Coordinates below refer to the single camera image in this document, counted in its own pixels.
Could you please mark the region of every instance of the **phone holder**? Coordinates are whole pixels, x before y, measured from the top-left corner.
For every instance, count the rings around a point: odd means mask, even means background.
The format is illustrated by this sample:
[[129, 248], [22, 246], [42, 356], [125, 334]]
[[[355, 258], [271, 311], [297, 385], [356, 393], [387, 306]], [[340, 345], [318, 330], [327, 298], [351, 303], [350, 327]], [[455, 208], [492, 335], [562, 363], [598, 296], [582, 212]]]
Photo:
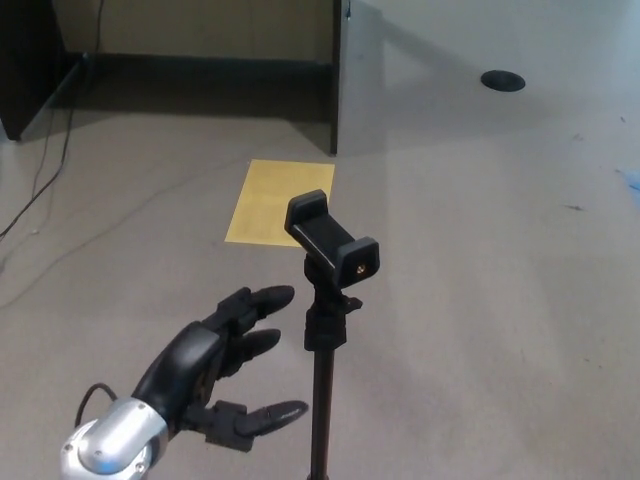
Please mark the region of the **phone holder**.
[[372, 277], [380, 269], [378, 242], [355, 240], [329, 214], [322, 190], [291, 199], [284, 229], [309, 254], [337, 288]]

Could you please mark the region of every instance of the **yellow paper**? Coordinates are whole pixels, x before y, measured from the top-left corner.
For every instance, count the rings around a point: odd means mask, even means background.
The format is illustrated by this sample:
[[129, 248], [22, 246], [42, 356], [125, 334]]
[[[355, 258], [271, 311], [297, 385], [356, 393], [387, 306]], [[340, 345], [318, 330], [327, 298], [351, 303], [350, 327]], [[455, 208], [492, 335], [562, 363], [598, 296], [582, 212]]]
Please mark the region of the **yellow paper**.
[[298, 246], [284, 231], [289, 200], [318, 189], [329, 197], [334, 168], [319, 163], [253, 160], [225, 241]]

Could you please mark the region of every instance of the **black cable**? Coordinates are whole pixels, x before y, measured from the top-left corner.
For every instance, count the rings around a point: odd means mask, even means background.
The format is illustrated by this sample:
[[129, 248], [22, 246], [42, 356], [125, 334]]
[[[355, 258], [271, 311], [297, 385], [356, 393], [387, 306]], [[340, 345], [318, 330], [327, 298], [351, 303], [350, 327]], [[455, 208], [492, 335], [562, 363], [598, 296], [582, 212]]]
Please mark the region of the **black cable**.
[[[101, 36], [102, 36], [102, 12], [104, 10], [104, 4], [105, 4], [105, 0], [100, 0], [100, 6], [98, 7], [98, 19], [97, 19], [97, 25], [96, 25], [96, 43], [95, 43], [95, 48], [94, 48], [94, 55], [96, 55], [98, 53], [98, 49], [100, 48], [100, 40], [101, 40]], [[59, 45], [58, 48], [58, 53], [57, 53], [57, 57], [56, 57], [56, 76], [59, 77], [59, 72], [61, 69], [61, 63], [62, 63], [62, 59], [61, 59], [61, 55], [60, 52], [62, 51], [62, 44]], [[86, 85], [89, 84], [89, 78], [91, 75], [89, 75], [89, 73], [87, 74], [87, 83]], [[57, 89], [60, 87], [60, 79], [57, 78], [57, 85], [56, 85], [56, 91]], [[33, 188], [32, 192], [31, 192], [31, 200], [29, 202], [27, 202], [27, 204], [22, 208], [22, 210], [20, 210], [20, 212], [18, 213], [18, 215], [15, 216], [15, 218], [11, 221], [11, 223], [9, 223], [9, 225], [2, 231], [0, 232], [0, 242], [2, 242], [5, 237], [7, 236], [7, 234], [11, 231], [11, 229], [16, 225], [16, 223], [18, 223], [18, 221], [20, 220], [20, 218], [27, 212], [27, 210], [29, 210], [29, 208], [31, 208], [31, 206], [36, 202], [36, 200], [47, 190], [47, 188], [49, 188], [53, 182], [56, 181], [56, 179], [60, 176], [60, 174], [62, 173], [62, 170], [64, 169], [65, 163], [67, 162], [67, 151], [69, 149], [69, 140], [71, 139], [71, 129], [73, 126], [73, 115], [75, 114], [76, 111], [76, 102], [78, 100], [79, 94], [75, 95], [75, 98], [72, 100], [71, 102], [71, 107], [69, 109], [69, 116], [67, 118], [67, 133], [65, 135], [65, 139], [64, 139], [64, 145], [62, 147], [62, 155], [60, 158], [60, 165], [58, 166], [58, 169], [56, 170], [56, 172], [53, 174], [53, 176], [49, 179], [49, 181], [47, 183], [45, 183], [43, 185], [43, 187], [38, 190], [38, 192], [34, 195], [33, 192], [35, 191], [35, 188]], [[49, 142], [49, 136], [51, 135], [51, 126], [53, 125], [53, 116], [51, 117], [51, 123], [47, 132], [47, 138], [45, 140], [45, 147], [44, 147], [44, 153], [43, 153], [43, 160], [40, 164], [40, 167], [38, 168], [38, 172], [36, 173], [36, 178], [34, 179], [34, 187], [35, 184], [38, 180], [38, 176], [40, 175], [40, 171], [42, 170], [42, 165], [44, 165], [44, 157], [47, 154], [47, 146], [48, 146], [48, 142]]]
[[38, 187], [38, 180], [40, 179], [40, 174], [42, 173], [42, 169], [44, 168], [44, 161], [47, 159], [47, 150], [49, 149], [49, 139], [51, 138], [51, 130], [53, 129], [53, 120], [56, 117], [56, 111], [51, 109], [51, 115], [49, 116], [49, 126], [47, 127], [47, 136], [44, 139], [44, 148], [42, 149], [42, 157], [40, 157], [40, 165], [38, 165], [38, 170], [36, 170], [36, 174], [33, 176], [33, 183], [31, 184], [31, 199], [36, 194], [36, 188]]
[[84, 409], [87, 407], [87, 403], [89, 403], [89, 400], [91, 400], [91, 396], [96, 392], [96, 390], [102, 390], [104, 393], [109, 395], [109, 398], [111, 399], [112, 402], [115, 402], [118, 399], [118, 396], [111, 389], [111, 387], [106, 383], [95, 383], [91, 385], [89, 390], [87, 390], [87, 393], [85, 393], [84, 397], [82, 397], [82, 401], [78, 406], [78, 411], [76, 412], [76, 419], [73, 422], [74, 428], [78, 428], [82, 424], [82, 416], [84, 415]]

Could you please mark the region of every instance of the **electrical cord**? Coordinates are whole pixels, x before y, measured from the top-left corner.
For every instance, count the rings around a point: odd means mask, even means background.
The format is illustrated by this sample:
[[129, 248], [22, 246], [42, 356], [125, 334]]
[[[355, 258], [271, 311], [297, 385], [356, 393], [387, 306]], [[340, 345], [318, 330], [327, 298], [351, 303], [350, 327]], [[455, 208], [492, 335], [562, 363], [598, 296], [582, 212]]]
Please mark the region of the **electrical cord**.
[[[100, 6], [98, 7], [98, 19], [97, 19], [97, 25], [96, 25], [96, 43], [95, 43], [95, 47], [94, 47], [94, 55], [96, 55], [98, 53], [98, 49], [100, 48], [100, 40], [102, 37], [102, 12], [104, 11], [104, 4], [105, 4], [105, 0], [100, 0]], [[59, 72], [61, 70], [61, 63], [62, 63], [62, 58], [60, 55], [60, 52], [62, 51], [62, 38], [61, 35], [58, 35], [58, 41], [60, 42], [58, 45], [58, 53], [57, 53], [57, 57], [56, 57], [56, 76], [59, 77]], [[91, 77], [91, 74], [93, 73], [93, 68], [90, 67], [89, 72], [87, 73], [87, 77], [86, 77], [86, 85], [89, 84], [89, 79]], [[56, 91], [58, 90], [58, 88], [60, 87], [60, 78], [56, 79]], [[44, 165], [44, 158], [47, 155], [47, 146], [49, 143], [49, 137], [51, 135], [51, 126], [53, 125], [53, 115], [51, 116], [50, 119], [50, 124], [49, 124], [49, 129], [47, 131], [47, 137], [45, 140], [45, 147], [44, 147], [44, 153], [43, 153], [43, 158], [42, 161], [40, 163], [40, 167], [38, 168], [38, 171], [36, 173], [36, 177], [34, 178], [34, 183], [33, 186], [34, 188], [32, 189], [31, 192], [31, 200], [29, 202], [27, 202], [27, 204], [22, 208], [22, 210], [20, 210], [20, 212], [18, 212], [18, 214], [14, 217], [14, 219], [9, 223], [9, 225], [2, 230], [2, 232], [0, 232], [0, 242], [2, 242], [7, 234], [13, 229], [13, 227], [16, 225], [16, 223], [18, 223], [18, 221], [20, 220], [20, 218], [27, 212], [27, 210], [29, 210], [29, 208], [31, 208], [31, 206], [36, 202], [36, 200], [38, 200], [38, 198], [51, 186], [53, 185], [53, 182], [55, 182], [57, 180], [57, 178], [60, 176], [60, 174], [62, 173], [64, 166], [67, 162], [67, 152], [69, 150], [69, 141], [71, 140], [71, 130], [72, 130], [72, 126], [73, 126], [73, 116], [75, 114], [76, 111], [76, 102], [78, 100], [79, 94], [75, 95], [75, 98], [72, 100], [71, 102], [71, 107], [69, 108], [69, 115], [67, 117], [67, 132], [65, 134], [65, 138], [64, 138], [64, 144], [62, 146], [62, 155], [60, 157], [60, 164], [58, 165], [57, 170], [55, 171], [55, 173], [53, 174], [53, 176], [49, 179], [49, 181], [47, 181], [47, 183], [45, 183], [42, 188], [40, 188], [40, 190], [38, 190], [37, 193], [34, 194], [35, 192], [35, 185], [36, 182], [38, 180], [38, 176], [40, 175], [40, 172], [42, 170], [42, 166]]]
[[109, 395], [109, 398], [112, 402], [115, 402], [118, 399], [118, 396], [109, 385], [107, 385], [106, 383], [94, 383], [93, 385], [91, 385], [91, 387], [89, 387], [89, 390], [87, 390], [87, 393], [84, 394], [84, 397], [82, 397], [82, 401], [80, 402], [78, 411], [76, 412], [76, 419], [73, 422], [73, 428], [78, 428], [82, 424], [84, 409], [87, 407], [87, 403], [89, 403], [89, 400], [91, 400], [91, 397], [96, 392], [96, 390], [102, 390], [104, 393]]

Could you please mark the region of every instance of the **tripod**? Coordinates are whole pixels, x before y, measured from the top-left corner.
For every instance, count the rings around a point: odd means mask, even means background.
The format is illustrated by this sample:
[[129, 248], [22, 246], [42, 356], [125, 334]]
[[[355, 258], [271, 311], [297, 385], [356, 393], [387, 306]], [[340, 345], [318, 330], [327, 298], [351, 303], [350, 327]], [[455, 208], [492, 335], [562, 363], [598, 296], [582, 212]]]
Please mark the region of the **tripod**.
[[335, 350], [347, 342], [346, 315], [362, 307], [327, 280], [320, 267], [307, 255], [304, 274], [314, 288], [314, 300], [307, 310], [304, 348], [314, 352], [311, 474], [308, 480], [328, 480], [329, 429]]
[[314, 298], [307, 310], [304, 348], [313, 359], [313, 425], [311, 473], [307, 480], [328, 480], [329, 429], [335, 350], [347, 343], [347, 315], [362, 308], [342, 289], [372, 277], [380, 269], [379, 245], [374, 239], [354, 239], [329, 215], [322, 190], [292, 198], [284, 223], [307, 252], [304, 275]]

